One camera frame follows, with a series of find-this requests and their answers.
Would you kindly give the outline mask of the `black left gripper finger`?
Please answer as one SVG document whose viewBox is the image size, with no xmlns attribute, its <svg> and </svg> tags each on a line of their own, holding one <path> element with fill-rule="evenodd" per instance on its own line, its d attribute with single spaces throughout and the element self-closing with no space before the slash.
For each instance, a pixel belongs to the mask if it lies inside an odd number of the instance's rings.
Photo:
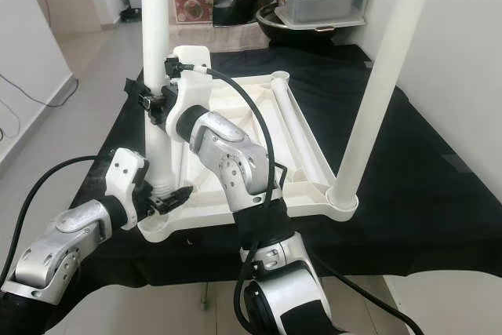
<svg viewBox="0 0 502 335">
<path fill-rule="evenodd" d="M 178 188 L 171 194 L 161 197 L 161 214 L 171 213 L 182 206 L 191 196 L 193 188 Z"/>
</svg>

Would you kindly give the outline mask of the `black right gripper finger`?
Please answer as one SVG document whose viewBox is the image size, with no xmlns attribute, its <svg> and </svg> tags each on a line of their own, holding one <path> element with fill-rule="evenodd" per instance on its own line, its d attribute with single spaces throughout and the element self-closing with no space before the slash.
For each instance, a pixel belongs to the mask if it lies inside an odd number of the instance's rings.
<svg viewBox="0 0 502 335">
<path fill-rule="evenodd" d="M 158 111 L 158 96 L 143 81 L 128 80 L 123 90 L 129 97 L 135 97 L 137 104 L 146 111 L 147 116 L 153 116 Z"/>
</svg>

